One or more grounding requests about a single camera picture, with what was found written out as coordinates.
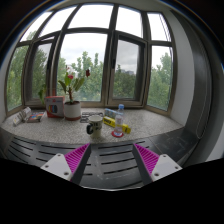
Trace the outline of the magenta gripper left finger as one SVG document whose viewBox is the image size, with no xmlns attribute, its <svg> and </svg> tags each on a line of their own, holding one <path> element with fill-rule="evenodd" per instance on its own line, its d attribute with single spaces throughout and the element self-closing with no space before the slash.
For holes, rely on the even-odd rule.
<svg viewBox="0 0 224 224">
<path fill-rule="evenodd" d="M 79 185 L 90 153 L 91 145 L 87 143 L 65 155 L 56 154 L 42 166 L 42 169 Z"/>
</svg>

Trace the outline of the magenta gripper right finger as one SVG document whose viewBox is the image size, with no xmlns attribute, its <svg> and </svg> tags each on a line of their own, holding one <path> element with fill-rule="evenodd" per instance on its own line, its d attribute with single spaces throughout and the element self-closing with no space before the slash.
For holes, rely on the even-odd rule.
<svg viewBox="0 0 224 224">
<path fill-rule="evenodd" d="M 132 152 L 144 185 L 148 185 L 182 169 L 167 154 L 158 155 L 138 144 L 133 145 Z"/>
</svg>

